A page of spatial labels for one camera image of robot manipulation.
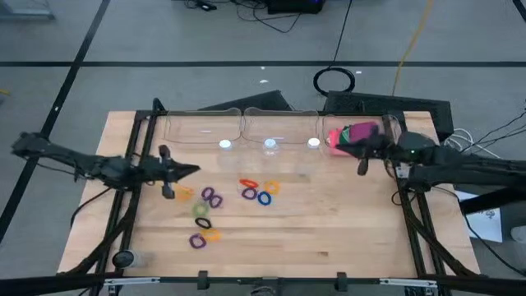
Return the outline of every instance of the rubber band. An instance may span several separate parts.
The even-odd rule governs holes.
[[[260,186],[260,184],[258,184],[256,181],[252,181],[251,179],[247,179],[247,178],[239,179],[239,182],[242,185],[245,185],[245,186],[251,187],[251,188],[256,188],[256,187]]]
[[[278,181],[268,181],[265,182],[265,191],[270,194],[278,194],[280,190]]]
[[[252,196],[248,196],[247,192],[252,192]],[[241,192],[241,196],[245,197],[248,200],[255,200],[257,197],[257,190],[252,187],[245,188],[245,190]]]
[[[196,244],[196,239],[199,239],[201,241],[201,244],[197,245]],[[193,247],[195,249],[199,249],[199,248],[202,248],[202,247],[206,246],[206,240],[205,240],[205,238],[203,238],[203,236],[201,234],[193,234],[188,239],[188,242],[190,242],[191,247]]]
[[[221,233],[217,229],[202,229],[201,235],[208,242],[217,242],[221,239]]]
[[[212,187],[207,187],[203,189],[203,191],[201,192],[201,197],[203,197],[205,201],[208,201],[210,198],[214,196],[214,192],[215,190]]]
[[[215,209],[221,206],[221,204],[223,203],[223,198],[218,195],[214,195],[208,200],[208,203],[210,204],[210,207],[212,209]]]
[[[174,183],[175,187],[175,198],[177,198],[180,201],[188,201],[194,196],[194,190],[189,187],[184,187],[183,185],[179,185]]]
[[[266,196],[267,201],[263,201],[261,198],[262,196]],[[272,196],[268,192],[260,192],[260,194],[257,195],[257,201],[260,202],[263,206],[268,206],[270,203],[272,203]]]
[[[191,212],[194,215],[194,217],[198,218],[206,217],[206,215],[208,215],[208,210],[208,204],[206,202],[199,201],[192,207]]]
[[[203,228],[203,229],[211,229],[212,228],[212,222],[210,220],[203,218],[203,217],[197,217],[196,218],[196,224],[197,226]]]

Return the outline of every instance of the gray floor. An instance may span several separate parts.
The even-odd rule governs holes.
[[[48,0],[55,21],[0,22],[1,61],[72,61],[100,0]],[[38,6],[39,1],[23,5]],[[169,0],[112,0],[86,61],[321,61],[335,51],[347,1],[328,0],[324,10],[302,16],[294,30],[279,34],[262,24],[240,21],[232,4],[215,12],[188,10]],[[413,0],[355,0],[339,60],[398,61],[425,6]],[[250,17],[249,11],[241,13]],[[275,21],[286,28],[291,20]],[[526,23],[511,1],[436,1],[428,26],[409,61],[526,62]],[[53,129],[51,140],[94,153],[110,110],[150,107],[159,97],[170,109],[198,109],[231,99],[281,90],[297,109],[319,109],[324,98],[311,80],[321,67],[83,67]],[[67,67],[0,67],[0,89],[11,91],[0,104],[0,210],[24,162],[9,154],[23,131],[38,131],[67,75]],[[395,67],[350,67],[357,92],[387,95]],[[451,102],[455,127],[480,137],[517,116],[525,107],[525,67],[406,67],[397,95]],[[329,73],[323,88],[342,89],[345,79]],[[526,137],[491,149],[526,160]],[[51,275],[68,235],[69,215],[83,184],[36,169],[5,241],[0,245],[0,278]],[[508,227],[526,224],[526,205],[503,209]],[[493,243],[502,256],[526,268],[526,247]],[[482,272],[516,278],[480,242],[473,241]],[[216,286],[205,294],[245,294],[246,287]],[[294,286],[288,294],[335,294],[331,287]],[[123,295],[203,294],[190,285],[123,290]],[[401,294],[385,287],[352,287],[349,294]]]

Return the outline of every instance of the white light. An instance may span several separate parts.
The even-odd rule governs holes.
[[[265,148],[274,148],[276,147],[276,140],[274,139],[266,139],[263,143],[265,145]]]
[[[230,150],[232,149],[232,142],[229,140],[221,140],[219,142],[219,147],[223,150]]]
[[[316,149],[320,146],[320,140],[318,138],[310,138],[307,142],[307,146],[312,149]]]

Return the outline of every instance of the coiled black cable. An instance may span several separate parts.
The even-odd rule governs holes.
[[[348,12],[350,11],[351,9],[351,4],[353,3],[353,0],[349,0],[348,1],[348,6],[347,6],[347,12],[345,12],[345,18],[344,18],[344,25],[342,25],[342,30],[341,32],[339,33],[339,40],[338,40],[338,46],[336,46],[336,52],[335,52],[335,56],[333,57],[332,59],[332,63],[325,69],[323,70],[320,70],[319,72],[317,72],[314,76],[314,78],[312,79],[312,84],[314,84],[314,88],[322,95],[324,95],[325,97],[329,94],[329,92],[325,91],[325,90],[322,90],[320,88],[320,85],[318,84],[318,80],[320,79],[320,76],[323,74],[323,73],[326,73],[326,72],[330,72],[330,71],[336,71],[336,72],[340,72],[340,73],[343,73],[348,79],[349,79],[349,84],[348,84],[348,87],[343,90],[343,91],[348,91],[348,92],[351,92],[353,91],[354,89],[354,86],[356,85],[356,79],[354,78],[354,75],[351,71],[347,70],[347,69],[344,69],[342,67],[333,67],[333,65],[335,64],[335,61],[336,61],[336,57],[338,57],[338,51],[339,51],[339,45],[341,44],[342,42],[342,37],[344,36],[344,31],[345,31],[345,24],[347,24],[347,17],[348,17]]]

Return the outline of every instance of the black box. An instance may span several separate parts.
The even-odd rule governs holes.
[[[312,13],[321,11],[325,0],[266,0],[269,14]]]

